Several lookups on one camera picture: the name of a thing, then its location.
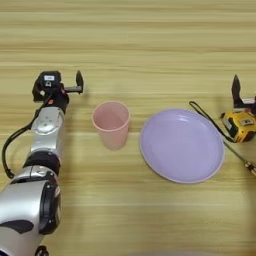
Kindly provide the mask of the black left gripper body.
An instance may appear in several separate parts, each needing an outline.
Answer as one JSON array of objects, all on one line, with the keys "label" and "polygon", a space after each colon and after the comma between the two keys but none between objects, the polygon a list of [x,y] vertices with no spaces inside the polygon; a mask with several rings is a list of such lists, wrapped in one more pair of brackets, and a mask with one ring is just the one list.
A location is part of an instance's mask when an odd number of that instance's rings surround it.
[{"label": "black left gripper body", "polygon": [[45,107],[58,107],[63,112],[66,112],[69,104],[69,93],[77,93],[76,86],[65,87],[61,82],[39,81],[41,85],[41,101]]}]

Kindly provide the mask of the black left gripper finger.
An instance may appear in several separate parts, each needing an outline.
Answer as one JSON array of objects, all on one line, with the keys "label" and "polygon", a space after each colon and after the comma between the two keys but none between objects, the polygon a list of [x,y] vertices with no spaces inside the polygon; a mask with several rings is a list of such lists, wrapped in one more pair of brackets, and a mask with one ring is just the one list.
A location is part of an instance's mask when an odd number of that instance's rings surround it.
[{"label": "black left gripper finger", "polygon": [[39,82],[34,83],[32,95],[34,102],[41,102],[43,100],[43,96],[41,95],[41,85]]},{"label": "black left gripper finger", "polygon": [[77,89],[77,93],[81,94],[83,93],[83,89],[84,89],[84,80],[83,80],[83,76],[81,71],[77,71],[76,73],[76,89]]}]

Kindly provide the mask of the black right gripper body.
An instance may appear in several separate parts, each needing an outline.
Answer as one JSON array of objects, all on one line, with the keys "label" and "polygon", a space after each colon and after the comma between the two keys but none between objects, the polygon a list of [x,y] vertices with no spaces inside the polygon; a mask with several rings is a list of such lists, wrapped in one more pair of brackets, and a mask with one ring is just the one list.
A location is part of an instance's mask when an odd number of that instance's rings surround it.
[{"label": "black right gripper body", "polygon": [[242,99],[236,100],[234,107],[236,109],[249,109],[253,115],[256,115],[256,97],[253,99],[252,103],[244,103]]}]

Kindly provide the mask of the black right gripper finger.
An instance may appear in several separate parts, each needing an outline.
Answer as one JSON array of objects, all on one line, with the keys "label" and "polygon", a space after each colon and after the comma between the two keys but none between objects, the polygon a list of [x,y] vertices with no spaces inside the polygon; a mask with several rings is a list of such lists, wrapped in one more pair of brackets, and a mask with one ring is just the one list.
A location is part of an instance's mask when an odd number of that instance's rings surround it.
[{"label": "black right gripper finger", "polygon": [[233,102],[235,104],[239,104],[242,102],[240,98],[240,81],[237,75],[234,76],[233,84],[232,84],[232,96],[233,96]]}]

